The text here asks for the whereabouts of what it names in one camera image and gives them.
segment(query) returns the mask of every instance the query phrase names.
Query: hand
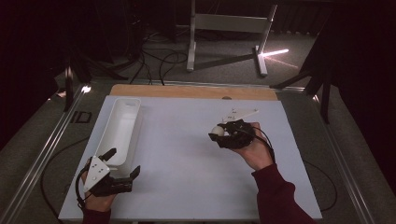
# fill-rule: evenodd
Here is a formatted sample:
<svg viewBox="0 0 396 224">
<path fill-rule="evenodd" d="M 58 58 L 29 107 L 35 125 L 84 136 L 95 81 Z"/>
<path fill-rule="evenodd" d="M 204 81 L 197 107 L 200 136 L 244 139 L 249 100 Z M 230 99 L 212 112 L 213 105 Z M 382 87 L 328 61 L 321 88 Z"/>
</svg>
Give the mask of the hand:
<svg viewBox="0 0 396 224">
<path fill-rule="evenodd" d="M 260 123 L 254 122 L 250 124 L 254 128 L 255 134 L 260 138 L 265 139 L 265 137 L 262 136 L 262 132 L 260 131 Z M 247 147 L 233 149 L 233 151 L 241 155 L 246 163 L 255 171 L 258 171 L 274 163 L 271 158 L 269 148 L 257 138 L 254 138 L 254 140 Z"/>
<path fill-rule="evenodd" d="M 81 175 L 83 183 L 85 183 L 87 175 L 87 171 Z M 105 197 L 96 197 L 88 191 L 85 193 L 85 208 L 98 212 L 107 212 L 111 209 L 111 204 L 113 204 L 116 196 L 117 194 L 112 194 Z"/>
</svg>

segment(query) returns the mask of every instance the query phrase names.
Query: person's right hand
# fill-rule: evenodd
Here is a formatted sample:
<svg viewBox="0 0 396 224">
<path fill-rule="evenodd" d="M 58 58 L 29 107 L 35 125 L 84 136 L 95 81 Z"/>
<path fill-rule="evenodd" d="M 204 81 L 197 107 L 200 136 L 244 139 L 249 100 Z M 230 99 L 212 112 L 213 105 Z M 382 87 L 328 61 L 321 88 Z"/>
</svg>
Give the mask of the person's right hand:
<svg viewBox="0 0 396 224">
<path fill-rule="evenodd" d="M 265 139 L 265 137 L 262 136 L 262 132 L 260 131 L 260 123 L 254 122 L 250 124 L 254 128 L 255 134 L 260 138 Z M 254 138 L 254 140 L 247 147 L 233 149 L 233 151 L 241 155 L 246 163 L 255 171 L 258 171 L 274 163 L 269 150 L 270 149 L 257 138 Z"/>
</svg>

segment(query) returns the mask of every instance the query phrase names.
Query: metal stand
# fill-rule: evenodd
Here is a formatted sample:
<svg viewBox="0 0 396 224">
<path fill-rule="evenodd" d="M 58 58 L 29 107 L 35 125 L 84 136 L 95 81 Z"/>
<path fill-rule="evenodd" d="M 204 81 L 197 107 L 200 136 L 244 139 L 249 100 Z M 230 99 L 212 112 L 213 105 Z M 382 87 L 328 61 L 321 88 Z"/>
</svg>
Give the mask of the metal stand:
<svg viewBox="0 0 396 224">
<path fill-rule="evenodd" d="M 187 71 L 192 72 L 194 70 L 196 48 L 196 42 L 194 40 L 195 29 L 236 31 L 262 34 L 262 41 L 260 45 L 256 47 L 255 52 L 259 62 L 260 73 L 264 77 L 267 76 L 265 61 L 261 56 L 261 53 L 271 30 L 271 24 L 274 19 L 276 7 L 277 5 L 271 6 L 271 10 L 267 18 L 209 15 L 195 13 L 195 0 L 191 0 L 191 36 Z"/>
</svg>

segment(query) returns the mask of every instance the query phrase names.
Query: white table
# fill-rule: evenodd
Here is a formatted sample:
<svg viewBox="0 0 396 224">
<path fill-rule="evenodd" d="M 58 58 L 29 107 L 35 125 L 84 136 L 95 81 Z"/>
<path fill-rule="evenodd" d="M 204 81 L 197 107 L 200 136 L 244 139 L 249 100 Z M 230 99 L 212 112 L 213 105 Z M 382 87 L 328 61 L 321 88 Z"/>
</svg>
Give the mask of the white table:
<svg viewBox="0 0 396 224">
<path fill-rule="evenodd" d="M 77 172 L 92 156 L 117 95 L 107 96 Z M 321 218 L 314 192 L 279 101 L 142 97 L 143 123 L 133 167 L 134 189 L 116 198 L 112 218 L 128 221 L 258 220 L 257 187 L 243 159 L 208 136 L 232 108 L 257 108 L 276 152 L 279 171 L 296 186 L 295 200 Z M 76 195 L 67 193 L 60 219 L 82 219 Z"/>
</svg>

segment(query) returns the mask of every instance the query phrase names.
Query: maroon sleeve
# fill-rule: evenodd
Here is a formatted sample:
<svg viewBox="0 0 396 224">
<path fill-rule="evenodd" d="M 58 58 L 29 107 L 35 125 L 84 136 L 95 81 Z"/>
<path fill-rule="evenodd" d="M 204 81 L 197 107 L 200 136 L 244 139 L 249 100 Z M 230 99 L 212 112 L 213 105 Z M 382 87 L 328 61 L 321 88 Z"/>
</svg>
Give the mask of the maroon sleeve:
<svg viewBox="0 0 396 224">
<path fill-rule="evenodd" d="M 259 193 L 257 205 L 261 224 L 305 224 L 316 223 L 295 201 L 295 186 L 283 179 L 272 164 L 252 174 Z"/>
<path fill-rule="evenodd" d="M 108 212 L 98 212 L 84 209 L 82 224 L 108 224 L 110 222 L 111 210 Z"/>
</svg>

